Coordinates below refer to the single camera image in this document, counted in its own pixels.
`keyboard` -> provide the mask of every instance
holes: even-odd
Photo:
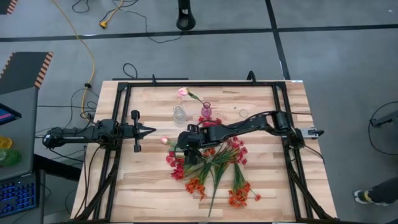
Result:
[[[0,182],[0,217],[38,206],[40,185],[35,174]]]

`orange and black striped tape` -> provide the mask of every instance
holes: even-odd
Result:
[[[4,66],[4,69],[2,70],[2,72],[0,73],[0,78],[2,77],[2,75],[4,74],[4,72],[7,69],[8,63],[10,63],[12,56],[14,56],[14,53],[11,53],[10,57],[8,58],[6,65]]]
[[[37,88],[40,88],[42,86],[42,84],[43,84],[45,74],[47,73],[47,70],[49,69],[50,62],[51,62],[51,59],[52,59],[53,55],[54,55],[53,52],[49,52],[45,56],[42,68],[40,69],[39,75],[36,78],[35,86]]]
[[[14,12],[16,6],[17,6],[17,0],[11,0],[10,5],[7,8],[7,15],[10,15],[12,12]]]

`yellow extension cord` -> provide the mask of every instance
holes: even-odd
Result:
[[[55,6],[59,9],[59,11],[62,13],[62,15],[67,19],[67,21],[68,21],[70,27],[73,29],[73,32],[75,33],[76,39],[78,39],[78,40],[86,47],[88,53],[90,54],[91,62],[92,62],[92,64],[93,64],[93,71],[91,72],[91,77],[90,77],[90,79],[88,80],[87,83],[88,83],[88,84],[91,84],[91,81],[93,80],[93,78],[94,78],[94,76],[95,76],[95,61],[94,61],[94,55],[93,55],[93,53],[91,52],[91,50],[88,48],[87,44],[79,38],[79,35],[77,34],[75,27],[73,26],[73,24],[72,24],[72,22],[70,21],[70,19],[68,18],[68,16],[62,11],[61,7],[55,2],[55,0],[51,0],[51,1],[52,1],[52,2],[55,4]],[[81,113],[82,113],[82,116],[83,116],[87,121],[90,121],[90,120],[86,117],[86,115],[84,114],[85,111],[84,111],[84,109],[83,109],[83,108],[84,108],[84,105],[85,105],[85,99],[86,99],[87,89],[88,89],[88,87],[86,86],[85,91],[84,91],[84,93],[83,93],[83,98],[81,99]]]
[[[108,22],[112,19],[114,13],[115,13],[117,10],[119,10],[119,8],[123,5],[123,2],[124,2],[124,0],[120,1],[120,4],[116,7],[116,9],[114,9],[114,11],[111,13],[110,17],[109,17],[107,20],[105,20],[104,22],[100,22],[100,23],[99,23],[99,25],[100,25],[103,29],[107,28]]]

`shoe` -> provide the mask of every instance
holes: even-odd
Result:
[[[368,191],[362,191],[362,190],[357,190],[354,192],[354,199],[356,202],[361,203],[361,204],[369,204],[373,203],[375,205],[382,205],[382,206],[388,206],[388,203],[384,202],[373,202],[372,200],[368,200],[367,197],[365,197],[365,194],[367,194]]]

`gray floor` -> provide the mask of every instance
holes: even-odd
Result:
[[[142,18],[118,12],[106,30],[98,26],[113,6],[109,0],[90,1],[90,12],[75,14],[73,2],[58,1],[70,16],[79,34],[144,32]],[[263,0],[192,0],[197,19],[195,30],[270,28]],[[397,24],[396,1],[303,0],[272,1],[279,27],[353,26]],[[177,30],[176,2],[140,1],[130,10],[148,17],[150,31]],[[0,37],[72,35],[57,8],[48,0],[20,0],[11,16],[0,16]],[[349,221],[385,223],[398,218],[398,205],[376,207],[359,205],[352,191],[366,189],[398,175],[398,157],[385,156],[372,149],[367,125],[382,104],[396,100],[398,89],[397,29],[281,33],[282,44],[294,80],[304,80],[315,124],[326,133],[320,138],[326,171],[339,218]],[[160,37],[160,40],[174,37]],[[272,34],[191,35],[166,44],[147,38],[87,40],[96,60],[93,91],[101,82],[124,77],[122,65],[133,63],[140,77],[188,77],[194,79],[242,79],[253,70],[258,79],[281,80],[278,54]],[[76,40],[49,42],[0,42],[0,62],[15,51],[53,51],[54,58],[39,91],[40,105],[68,105],[73,92],[90,76],[91,62]],[[89,100],[96,101],[94,95]],[[79,105],[81,93],[73,99]],[[398,109],[385,108],[380,114]],[[74,110],[70,127],[85,122]],[[68,108],[39,108],[37,130],[68,123]],[[373,132],[383,150],[398,153],[397,131],[385,127]],[[64,146],[68,154],[82,146]],[[53,158],[57,155],[37,142],[35,152]],[[53,195],[46,206],[47,223],[65,218],[66,194],[76,183],[48,177]],[[68,200],[69,208],[73,194]]]

